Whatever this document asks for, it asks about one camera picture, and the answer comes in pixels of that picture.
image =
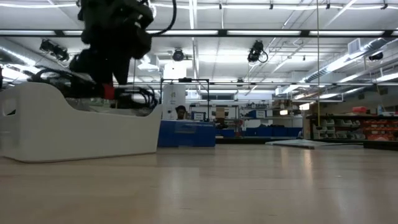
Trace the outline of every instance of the ceiling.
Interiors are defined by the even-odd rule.
[[[197,6],[192,9],[194,22],[190,22],[189,2]],[[263,0],[222,0],[223,6],[253,7],[253,9],[218,9],[219,0],[178,0],[180,7],[177,20],[173,29],[317,29],[316,10],[291,10],[278,9],[276,6],[312,6],[314,0],[274,0],[273,10],[269,7],[270,1]],[[331,0],[333,6],[344,7],[350,0]],[[30,0],[30,1],[3,1],[0,4],[17,5],[54,5],[74,4],[75,0]],[[389,7],[398,7],[398,0],[388,0]],[[172,8],[162,7],[159,4],[171,6],[171,0],[152,0],[156,7],[155,21],[149,29],[163,29],[168,26],[172,17]],[[396,29],[398,27],[398,10],[387,8],[385,10],[354,10],[325,9],[326,1],[320,0],[319,28],[320,29]],[[351,7],[382,7],[383,1],[359,0]],[[203,9],[205,6],[217,6],[216,9]],[[77,20],[79,9],[76,6],[26,9],[15,7],[0,7],[0,29],[82,29],[83,24]],[[8,40],[25,48],[41,54],[38,37],[7,37]],[[69,53],[77,53],[84,46],[79,38],[51,38],[57,44],[67,47]],[[247,62],[248,50],[255,40],[262,40],[268,46],[269,61],[251,69]],[[337,55],[347,51],[347,43],[352,38],[324,38],[317,39],[292,39],[292,38],[253,38],[253,37],[197,37],[198,78],[209,78],[213,81],[236,81],[245,78],[247,82],[297,82],[298,78],[305,76],[308,71],[320,65],[329,63]],[[171,62],[169,52],[181,48],[186,55],[193,58],[193,40],[191,37],[161,37],[154,38],[151,53],[158,55],[160,64]],[[385,60],[396,57],[396,47],[389,47],[385,51]],[[184,62],[187,67],[188,77],[194,77],[192,61]],[[378,62],[366,62],[369,67]],[[336,73],[343,76],[352,75],[364,69],[364,60],[358,60]],[[131,63],[131,76],[134,73],[134,63]],[[160,78],[160,72],[148,72],[136,69],[136,78],[139,81],[151,82]],[[259,89],[271,89],[275,86],[259,86]]]

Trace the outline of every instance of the person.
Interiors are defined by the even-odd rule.
[[[177,120],[185,119],[185,114],[187,113],[187,109],[185,109],[184,106],[180,105],[176,107],[175,111],[177,112]]]

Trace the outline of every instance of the air duct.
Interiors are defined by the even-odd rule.
[[[309,76],[303,78],[301,82],[309,83],[317,79],[318,77],[327,75],[341,67],[344,67],[345,65],[348,65],[351,62],[354,62],[356,59],[372,55],[377,51],[380,51],[382,47],[392,42],[393,40],[395,40],[395,38],[378,38],[376,40],[370,41],[368,44],[360,46],[359,50],[356,53],[351,55],[346,54],[340,57],[334,62],[329,63],[328,65],[321,68],[319,72],[317,68],[314,68],[312,71],[309,72]]]

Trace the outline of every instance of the blue desk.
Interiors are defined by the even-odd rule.
[[[158,147],[215,147],[216,128],[213,123],[192,121],[161,121]]]

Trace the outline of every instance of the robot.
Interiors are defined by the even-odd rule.
[[[130,59],[142,58],[150,51],[152,37],[174,25],[177,3],[172,2],[170,25],[158,33],[148,34],[145,29],[154,20],[148,0],[78,0],[78,19],[85,25],[81,41],[90,47],[74,56],[69,69],[87,73],[93,81],[43,66],[28,81],[53,85],[65,98],[104,98],[118,100],[123,108],[153,109],[158,104],[153,89],[114,88],[113,75],[119,85],[127,85]],[[132,100],[133,94],[142,95],[145,102]]]

